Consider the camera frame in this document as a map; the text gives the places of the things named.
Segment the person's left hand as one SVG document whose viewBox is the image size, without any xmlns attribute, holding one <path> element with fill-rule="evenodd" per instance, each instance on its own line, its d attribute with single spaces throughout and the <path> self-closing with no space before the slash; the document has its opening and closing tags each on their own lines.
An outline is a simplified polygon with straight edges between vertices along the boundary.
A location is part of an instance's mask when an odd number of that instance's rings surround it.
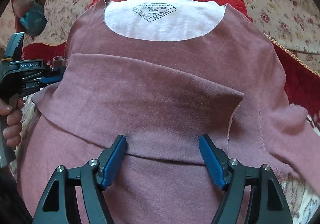
<svg viewBox="0 0 320 224">
<path fill-rule="evenodd" d="M 7 127 L 3 130 L 3 137 L 9 147 L 15 149 L 21 142 L 20 132 L 22 131 L 22 112 L 24 100 L 17 100 L 16 108 L 6 104 L 1 100 L 1 116 L 7 117 Z"/>
</svg>

